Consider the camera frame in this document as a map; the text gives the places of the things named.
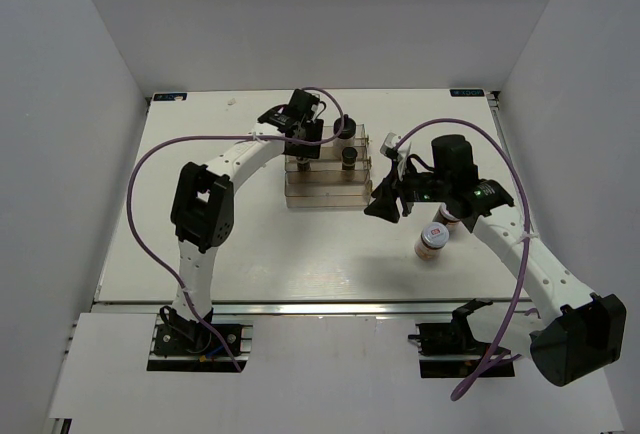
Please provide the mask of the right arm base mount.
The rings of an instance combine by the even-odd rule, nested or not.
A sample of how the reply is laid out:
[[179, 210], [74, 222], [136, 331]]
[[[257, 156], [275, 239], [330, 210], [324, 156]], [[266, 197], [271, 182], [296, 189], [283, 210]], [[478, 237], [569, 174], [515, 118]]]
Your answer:
[[422, 379], [464, 379], [472, 374], [490, 344], [477, 341], [468, 317], [491, 306], [492, 301], [473, 299], [455, 309], [446, 322], [422, 322], [407, 336], [419, 354]]

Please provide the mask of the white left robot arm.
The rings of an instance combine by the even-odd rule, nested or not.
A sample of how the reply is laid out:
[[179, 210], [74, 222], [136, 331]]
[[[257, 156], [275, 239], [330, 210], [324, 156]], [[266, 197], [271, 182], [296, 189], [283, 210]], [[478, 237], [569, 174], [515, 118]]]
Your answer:
[[205, 164], [189, 162], [180, 172], [170, 220], [179, 246], [178, 275], [183, 282], [161, 319], [188, 352], [199, 353], [211, 341], [211, 282], [218, 248], [234, 227], [234, 198], [259, 168], [302, 140], [319, 153], [323, 121], [316, 118], [320, 99], [296, 89], [282, 108], [261, 115], [249, 139], [238, 141]]

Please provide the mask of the white lid jar orange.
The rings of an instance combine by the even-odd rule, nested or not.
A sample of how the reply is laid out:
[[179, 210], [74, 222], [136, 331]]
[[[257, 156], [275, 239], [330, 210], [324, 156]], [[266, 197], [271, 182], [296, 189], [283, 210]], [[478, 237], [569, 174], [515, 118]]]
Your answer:
[[421, 231], [414, 245], [414, 251], [422, 260], [434, 259], [446, 246], [449, 237], [449, 230], [444, 224], [432, 222]]

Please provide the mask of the white lid jar brown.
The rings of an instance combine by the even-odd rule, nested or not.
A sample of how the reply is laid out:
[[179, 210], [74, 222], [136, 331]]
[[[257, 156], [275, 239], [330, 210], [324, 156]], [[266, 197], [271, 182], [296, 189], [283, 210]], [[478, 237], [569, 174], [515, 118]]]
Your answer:
[[452, 233], [460, 224], [460, 220], [453, 216], [444, 203], [441, 203], [436, 211], [433, 221], [444, 225]]

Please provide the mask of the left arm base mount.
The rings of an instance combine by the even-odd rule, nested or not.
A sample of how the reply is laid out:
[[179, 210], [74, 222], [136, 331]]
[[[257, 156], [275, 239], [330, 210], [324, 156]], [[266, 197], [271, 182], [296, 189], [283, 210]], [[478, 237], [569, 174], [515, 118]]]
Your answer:
[[146, 369], [149, 372], [240, 373], [251, 352], [253, 326], [223, 322], [213, 327], [226, 345], [201, 323], [163, 306], [156, 318]]

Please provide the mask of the black cap spice bottle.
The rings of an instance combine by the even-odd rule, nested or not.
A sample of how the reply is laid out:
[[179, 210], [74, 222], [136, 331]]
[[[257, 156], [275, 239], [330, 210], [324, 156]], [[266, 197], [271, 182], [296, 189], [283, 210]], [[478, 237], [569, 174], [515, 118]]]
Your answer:
[[341, 170], [345, 177], [352, 177], [355, 171], [358, 151], [354, 147], [345, 147], [341, 151]]

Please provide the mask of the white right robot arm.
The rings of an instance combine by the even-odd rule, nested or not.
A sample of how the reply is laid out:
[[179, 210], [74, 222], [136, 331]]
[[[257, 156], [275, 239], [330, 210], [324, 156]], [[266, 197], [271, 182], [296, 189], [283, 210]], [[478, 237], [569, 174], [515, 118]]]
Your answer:
[[416, 203], [444, 206], [499, 258], [514, 276], [517, 291], [533, 302], [530, 315], [517, 314], [516, 300], [501, 308], [474, 299], [454, 310], [449, 340], [466, 353], [488, 346], [471, 376], [495, 367], [505, 352], [531, 359], [555, 386], [617, 361], [626, 321], [622, 301], [614, 294], [598, 295], [534, 237], [528, 208], [497, 181], [479, 176], [464, 136], [440, 136], [431, 146], [434, 165], [420, 172], [409, 141], [388, 134], [381, 153], [391, 168], [364, 212], [396, 223]]

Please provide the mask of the dark spice bottle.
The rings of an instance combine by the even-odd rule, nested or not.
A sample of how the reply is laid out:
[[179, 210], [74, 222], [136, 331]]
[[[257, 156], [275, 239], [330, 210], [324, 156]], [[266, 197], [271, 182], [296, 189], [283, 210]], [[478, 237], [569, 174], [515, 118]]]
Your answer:
[[312, 171], [312, 163], [310, 158], [297, 157], [296, 169], [299, 173], [309, 173]]

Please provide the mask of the white bottle black cap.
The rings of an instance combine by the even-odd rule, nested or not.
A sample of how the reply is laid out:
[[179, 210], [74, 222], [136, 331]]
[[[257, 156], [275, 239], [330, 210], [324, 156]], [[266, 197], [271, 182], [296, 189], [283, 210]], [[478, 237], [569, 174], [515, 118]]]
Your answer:
[[356, 135], [356, 122], [345, 114], [342, 118], [336, 119], [333, 124], [333, 152], [340, 157], [345, 148], [354, 146], [354, 138]]

